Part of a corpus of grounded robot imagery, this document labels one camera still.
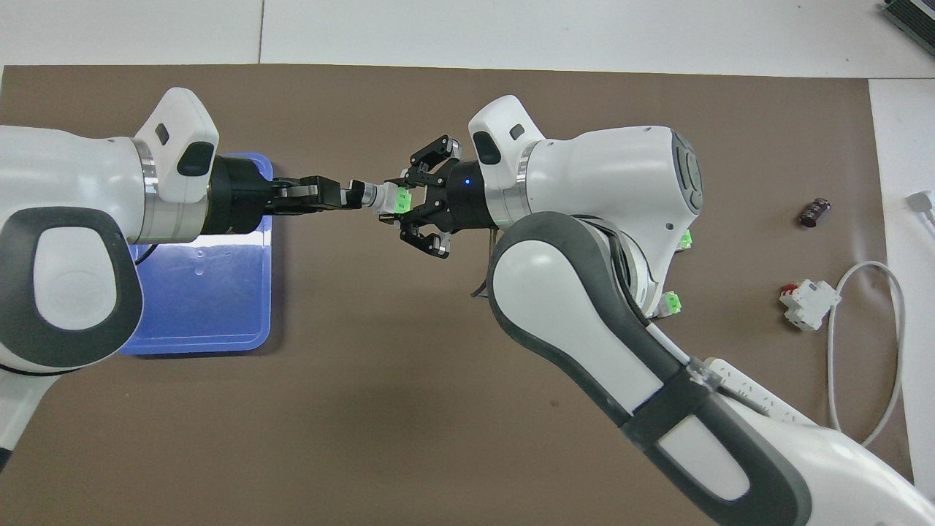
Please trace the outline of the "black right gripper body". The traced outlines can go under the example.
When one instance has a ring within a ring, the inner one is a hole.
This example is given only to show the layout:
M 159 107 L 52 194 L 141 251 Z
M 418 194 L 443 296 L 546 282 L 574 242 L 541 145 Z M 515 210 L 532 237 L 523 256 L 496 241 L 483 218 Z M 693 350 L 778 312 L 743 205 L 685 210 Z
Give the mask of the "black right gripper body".
M 437 174 L 444 175 L 446 183 L 430 189 L 430 203 L 441 203 L 441 209 L 431 214 L 430 223 L 440 231 L 488 229 L 489 209 L 480 162 L 450 159 Z

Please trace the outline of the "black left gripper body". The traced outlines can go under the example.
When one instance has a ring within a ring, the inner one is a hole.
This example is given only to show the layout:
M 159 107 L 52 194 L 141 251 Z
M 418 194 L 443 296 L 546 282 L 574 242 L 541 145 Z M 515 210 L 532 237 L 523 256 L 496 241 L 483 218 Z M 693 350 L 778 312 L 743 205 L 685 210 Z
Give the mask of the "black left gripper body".
M 208 235 L 253 232 L 271 199 L 271 183 L 253 160 L 215 156 L 207 189 Z

